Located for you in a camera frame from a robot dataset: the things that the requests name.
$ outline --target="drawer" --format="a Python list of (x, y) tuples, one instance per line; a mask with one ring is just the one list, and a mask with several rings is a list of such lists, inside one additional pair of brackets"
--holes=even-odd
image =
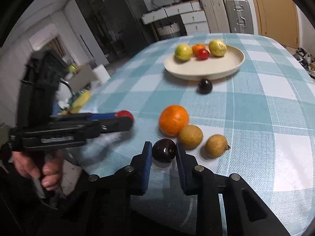
[(204, 11), (194, 11), (181, 14), (181, 18), (184, 24), (207, 21)]
[(186, 32), (193, 33), (193, 32), (207, 32), (209, 33), (209, 27), (207, 22), (199, 22), (199, 23), (188, 23), (185, 24)]
[(177, 15), (177, 14), (182, 14), (186, 12), (193, 11), (193, 7), (191, 3), (181, 3), (178, 5), (170, 6), (168, 8), (165, 8), (166, 14), (168, 17)]
[(193, 7), (193, 10), (194, 10), (194, 11), (199, 11), (199, 10), (201, 10), (200, 3), (199, 3), (199, 2), (191, 2), (191, 4), (192, 4), (192, 7)]
[(142, 16), (142, 21), (145, 25), (157, 21), (159, 19), (167, 18), (166, 12), (164, 9), (158, 11), (152, 11)]

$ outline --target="green apple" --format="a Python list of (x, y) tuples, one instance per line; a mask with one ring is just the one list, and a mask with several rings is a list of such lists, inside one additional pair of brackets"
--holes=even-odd
[(175, 56), (180, 61), (188, 61), (193, 55), (192, 48), (187, 44), (180, 44), (176, 47)]

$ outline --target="checkered tablecloth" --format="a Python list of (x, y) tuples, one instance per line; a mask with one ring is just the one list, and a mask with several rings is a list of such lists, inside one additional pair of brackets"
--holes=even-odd
[[(163, 62), (181, 43), (223, 39), (246, 56), (239, 72), (213, 81), (208, 95), (197, 83), (175, 78)], [(315, 215), (315, 84), (300, 64), (276, 41), (247, 34), (197, 34), (150, 45), (133, 57), (92, 96), (82, 112), (129, 110), (133, 130), (107, 134), (75, 153), (88, 173), (108, 176), (141, 153), (145, 141), (163, 138), (158, 117), (179, 104), (190, 124), (204, 133), (227, 137), (231, 149), (214, 160), (189, 151), (214, 173), (240, 174), (271, 208), (291, 235), (300, 235)], [(149, 189), (133, 197), (132, 207), (171, 228), (194, 233), (196, 196), (184, 196), (176, 162), (151, 168)]]

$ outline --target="wooden door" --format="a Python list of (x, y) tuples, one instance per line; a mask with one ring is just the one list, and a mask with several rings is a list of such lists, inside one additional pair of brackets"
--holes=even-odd
[(254, 0), (259, 34), (280, 44), (299, 46), (299, 21), (292, 0)]

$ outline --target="label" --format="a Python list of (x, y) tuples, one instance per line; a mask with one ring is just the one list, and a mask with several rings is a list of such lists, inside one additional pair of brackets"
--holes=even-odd
[(54, 143), (54, 142), (63, 142), (74, 140), (73, 136), (62, 136), (62, 137), (51, 137), (51, 138), (42, 138), (42, 143)]

